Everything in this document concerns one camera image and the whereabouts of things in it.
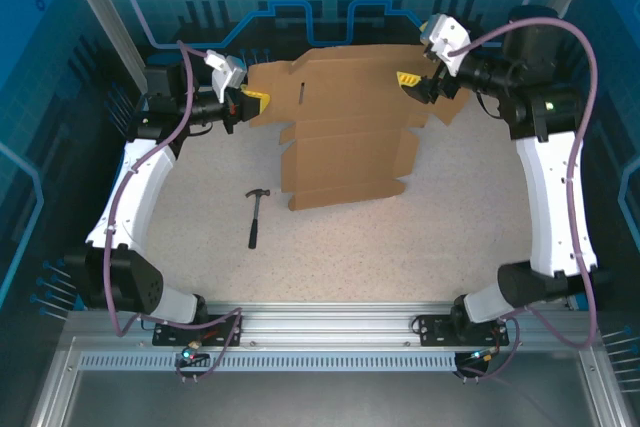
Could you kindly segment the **aluminium bench frame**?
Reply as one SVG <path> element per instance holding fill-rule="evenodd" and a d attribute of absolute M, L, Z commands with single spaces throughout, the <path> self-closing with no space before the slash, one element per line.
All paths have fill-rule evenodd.
<path fill-rule="evenodd" d="M 420 371 L 220 371 L 196 383 L 62 351 L 25 427 L 640 427 L 603 351 L 521 352 L 475 381 Z"/>

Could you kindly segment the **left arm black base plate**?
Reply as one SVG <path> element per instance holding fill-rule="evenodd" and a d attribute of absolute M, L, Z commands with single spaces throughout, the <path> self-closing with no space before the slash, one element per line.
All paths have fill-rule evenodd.
<path fill-rule="evenodd" d="M 156 324 L 153 330 L 152 345 L 160 347 L 187 347 L 191 342 L 200 342 L 203 347 L 223 347 L 229 334 L 232 334 L 229 345 L 237 347 L 240 344 L 240 329 L 242 320 L 234 330 L 231 329 L 235 322 L 232 316 L 224 322 L 214 326 L 199 329 L 178 329 L 163 324 Z"/>

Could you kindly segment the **brown cardboard box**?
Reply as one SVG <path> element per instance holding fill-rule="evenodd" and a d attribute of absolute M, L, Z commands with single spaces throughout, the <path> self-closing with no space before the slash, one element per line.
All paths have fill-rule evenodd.
<path fill-rule="evenodd" d="M 253 127 L 283 123 L 281 189 L 292 211 L 400 195 L 414 167 L 415 130 L 430 117 L 450 124 L 470 97 L 423 104 L 400 86 L 431 78 L 434 63 L 418 45 L 314 48 L 293 61 L 250 66 L 248 90 L 269 101 Z"/>

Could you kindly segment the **aluminium front rail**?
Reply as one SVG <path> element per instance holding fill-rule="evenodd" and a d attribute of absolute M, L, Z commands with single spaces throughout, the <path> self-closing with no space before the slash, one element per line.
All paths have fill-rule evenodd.
<path fill-rule="evenodd" d="M 418 351 L 420 341 L 410 322 L 420 314 L 448 314 L 445 302 L 264 302 L 242 308 L 239 352 L 275 351 Z M 573 342 L 583 342 L 589 315 L 561 303 L 534 307 L 552 327 Z M 531 312 L 517 316 L 519 349 L 525 352 L 568 351 Z M 73 312 L 67 317 L 58 350 L 147 351 L 151 332 L 132 326 L 124 337 L 111 330 L 103 312 Z"/>

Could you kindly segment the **black hammer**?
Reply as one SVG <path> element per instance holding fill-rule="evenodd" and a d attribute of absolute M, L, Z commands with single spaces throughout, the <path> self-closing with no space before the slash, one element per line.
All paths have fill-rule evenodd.
<path fill-rule="evenodd" d="M 269 189 L 253 189 L 245 194 L 246 198 L 254 198 L 253 218 L 250 228 L 248 248 L 255 249 L 257 247 L 258 226 L 259 226 L 259 210 L 260 202 L 263 197 L 269 197 L 271 192 Z"/>

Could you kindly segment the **left aluminium corner post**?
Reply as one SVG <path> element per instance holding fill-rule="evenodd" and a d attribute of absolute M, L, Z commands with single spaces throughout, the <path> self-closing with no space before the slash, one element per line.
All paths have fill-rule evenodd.
<path fill-rule="evenodd" d="M 112 0 L 86 1 L 136 84 L 136 87 L 142 94 L 146 93 L 148 84 L 144 73 L 144 61 Z"/>

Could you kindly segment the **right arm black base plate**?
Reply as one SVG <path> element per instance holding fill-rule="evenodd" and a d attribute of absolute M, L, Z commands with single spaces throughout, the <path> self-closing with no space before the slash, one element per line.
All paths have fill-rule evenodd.
<path fill-rule="evenodd" d="M 451 314 L 416 316 L 410 330 L 419 337 L 422 347 L 502 347 L 510 344 L 506 327 L 497 321 L 472 323 L 456 320 Z"/>

